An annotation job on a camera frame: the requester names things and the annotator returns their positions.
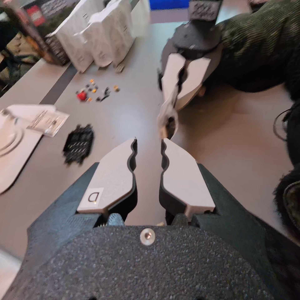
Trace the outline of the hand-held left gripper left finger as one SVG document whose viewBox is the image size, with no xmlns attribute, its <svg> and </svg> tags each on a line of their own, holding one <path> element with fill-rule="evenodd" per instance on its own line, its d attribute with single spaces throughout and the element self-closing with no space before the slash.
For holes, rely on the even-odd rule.
<svg viewBox="0 0 300 300">
<path fill-rule="evenodd" d="M 98 213 L 104 219 L 119 214 L 125 222 L 138 201 L 136 155 L 136 138 L 126 140 L 106 154 L 96 167 L 77 213 Z"/>
</svg>

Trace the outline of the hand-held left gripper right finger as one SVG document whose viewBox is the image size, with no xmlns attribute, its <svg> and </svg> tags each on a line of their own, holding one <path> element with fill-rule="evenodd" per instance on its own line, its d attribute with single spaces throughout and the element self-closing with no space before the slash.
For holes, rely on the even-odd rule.
<svg viewBox="0 0 300 300">
<path fill-rule="evenodd" d="M 194 215 L 213 213 L 215 203 L 196 159 L 168 138 L 161 141 L 161 155 L 159 202 L 166 210 L 167 225 L 177 214 L 190 222 Z"/>
</svg>

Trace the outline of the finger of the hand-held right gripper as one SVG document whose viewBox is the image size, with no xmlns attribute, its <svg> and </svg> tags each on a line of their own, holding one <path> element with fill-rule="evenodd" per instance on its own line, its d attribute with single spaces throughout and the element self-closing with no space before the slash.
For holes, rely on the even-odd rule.
<svg viewBox="0 0 300 300">
<path fill-rule="evenodd" d="M 175 92 L 175 103 L 186 103 L 186 84 L 182 81 L 182 76 L 185 74 L 185 62 L 186 59 L 178 53 L 172 53 L 168 56 L 162 77 L 162 93 L 164 102 L 169 100 Z"/>
<path fill-rule="evenodd" d="M 187 77 L 177 96 L 176 110 L 183 109 L 196 96 L 202 86 L 210 62 L 211 59 L 205 57 L 190 62 L 186 70 Z"/>
</svg>

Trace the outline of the small white paper bag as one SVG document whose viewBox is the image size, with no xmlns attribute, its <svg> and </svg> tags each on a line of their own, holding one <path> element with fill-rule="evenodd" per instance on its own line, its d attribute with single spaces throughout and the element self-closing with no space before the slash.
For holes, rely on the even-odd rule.
<svg viewBox="0 0 300 300">
<path fill-rule="evenodd" d="M 178 130 L 178 112 L 175 109 L 178 92 L 175 89 L 162 104 L 157 117 L 159 137 L 171 140 Z"/>
</svg>

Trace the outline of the person's right forearm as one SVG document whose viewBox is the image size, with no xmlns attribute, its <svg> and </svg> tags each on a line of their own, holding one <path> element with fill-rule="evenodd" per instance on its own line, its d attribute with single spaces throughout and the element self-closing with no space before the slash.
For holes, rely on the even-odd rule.
<svg viewBox="0 0 300 300">
<path fill-rule="evenodd" d="M 299 98 L 300 1 L 267 1 L 221 23 L 223 52 L 215 78 L 245 92 L 285 83 Z"/>
</svg>

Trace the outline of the grey desk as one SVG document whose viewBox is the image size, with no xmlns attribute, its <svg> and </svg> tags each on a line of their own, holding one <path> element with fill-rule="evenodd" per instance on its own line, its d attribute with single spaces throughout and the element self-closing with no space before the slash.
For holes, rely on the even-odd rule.
<svg viewBox="0 0 300 300">
<path fill-rule="evenodd" d="M 27 228 L 89 167 L 113 148 L 137 138 L 136 208 L 127 225 L 157 225 L 165 210 L 158 200 L 161 168 L 157 115 L 162 93 L 157 84 L 161 51 L 179 23 L 149 24 L 127 56 L 125 70 L 99 70 L 92 65 L 76 74 L 55 103 L 70 116 L 57 135 L 43 137 L 9 191 L 1 195 L 1 248 L 22 259 Z M 100 90 L 110 88 L 102 102 L 81 102 L 76 92 L 90 79 Z M 113 86 L 118 85 L 119 92 Z M 289 235 L 273 203 L 273 190 L 292 169 L 283 141 L 273 133 L 273 121 L 290 108 L 284 85 L 259 93 L 231 86 L 214 88 L 194 99 L 179 114 L 180 127 L 172 139 L 202 163 L 251 213 Z M 94 142 L 82 165 L 64 164 L 63 147 L 76 126 L 91 124 Z"/>
</svg>

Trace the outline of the blue plastic bin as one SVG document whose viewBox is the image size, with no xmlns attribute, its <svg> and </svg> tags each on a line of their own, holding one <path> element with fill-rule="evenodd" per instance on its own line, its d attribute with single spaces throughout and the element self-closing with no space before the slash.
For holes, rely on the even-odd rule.
<svg viewBox="0 0 300 300">
<path fill-rule="evenodd" d="M 149 0 L 151 10 L 186 9 L 189 0 Z"/>
</svg>

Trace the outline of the black toy chassis plate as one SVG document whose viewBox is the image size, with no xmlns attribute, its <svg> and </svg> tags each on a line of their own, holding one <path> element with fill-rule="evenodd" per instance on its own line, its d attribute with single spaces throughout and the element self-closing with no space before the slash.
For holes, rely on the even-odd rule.
<svg viewBox="0 0 300 300">
<path fill-rule="evenodd" d="M 78 124 L 71 131 L 63 147 L 64 164 L 77 163 L 82 165 L 84 160 L 90 155 L 94 142 L 94 131 L 91 124 L 81 126 Z"/>
</svg>

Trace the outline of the cluster of black yellow bricks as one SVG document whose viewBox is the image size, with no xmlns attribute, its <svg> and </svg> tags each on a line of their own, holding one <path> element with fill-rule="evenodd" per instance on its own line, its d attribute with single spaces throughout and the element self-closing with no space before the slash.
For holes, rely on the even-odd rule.
<svg viewBox="0 0 300 300">
<path fill-rule="evenodd" d="M 85 91 L 88 95 L 88 99 L 85 102 L 102 102 L 104 99 L 110 96 L 110 88 L 106 87 L 104 90 L 100 90 L 99 85 L 96 83 L 95 79 L 90 79 L 88 83 L 81 88 L 79 91 Z"/>
</svg>

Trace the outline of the yellow black sticker sheet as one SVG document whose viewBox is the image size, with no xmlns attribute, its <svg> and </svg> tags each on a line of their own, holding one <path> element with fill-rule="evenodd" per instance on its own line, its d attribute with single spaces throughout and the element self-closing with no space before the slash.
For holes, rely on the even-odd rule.
<svg viewBox="0 0 300 300">
<path fill-rule="evenodd" d="M 29 122 L 26 129 L 37 131 L 47 137 L 54 137 L 68 118 L 69 114 L 44 110 Z"/>
</svg>

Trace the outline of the white book stand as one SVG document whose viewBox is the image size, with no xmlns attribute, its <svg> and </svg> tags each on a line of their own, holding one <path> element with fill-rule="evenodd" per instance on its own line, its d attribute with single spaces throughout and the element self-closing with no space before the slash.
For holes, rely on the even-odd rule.
<svg viewBox="0 0 300 300">
<path fill-rule="evenodd" d="M 39 141 L 41 132 L 28 125 L 43 111 L 56 111 L 54 105 L 14 104 L 6 108 L 13 116 L 1 114 L 0 192 L 5 193 L 16 181 Z"/>
</svg>

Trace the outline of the black honeycomb cushion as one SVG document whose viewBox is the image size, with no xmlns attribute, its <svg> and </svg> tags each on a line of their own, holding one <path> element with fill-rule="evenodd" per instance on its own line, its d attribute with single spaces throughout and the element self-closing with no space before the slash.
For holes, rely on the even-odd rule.
<svg viewBox="0 0 300 300">
<path fill-rule="evenodd" d="M 300 248 L 289 238 L 263 220 L 255 219 L 265 229 L 265 248 L 268 260 L 289 299 L 300 299 Z"/>
</svg>

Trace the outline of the black toy set box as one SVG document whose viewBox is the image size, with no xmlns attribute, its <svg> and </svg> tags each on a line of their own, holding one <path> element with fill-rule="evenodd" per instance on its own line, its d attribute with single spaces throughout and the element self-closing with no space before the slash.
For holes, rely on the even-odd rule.
<svg viewBox="0 0 300 300">
<path fill-rule="evenodd" d="M 75 0 L 1 1 L 1 12 L 39 57 L 52 65 L 64 66 L 70 59 L 58 38 L 51 34 L 78 3 Z"/>
</svg>

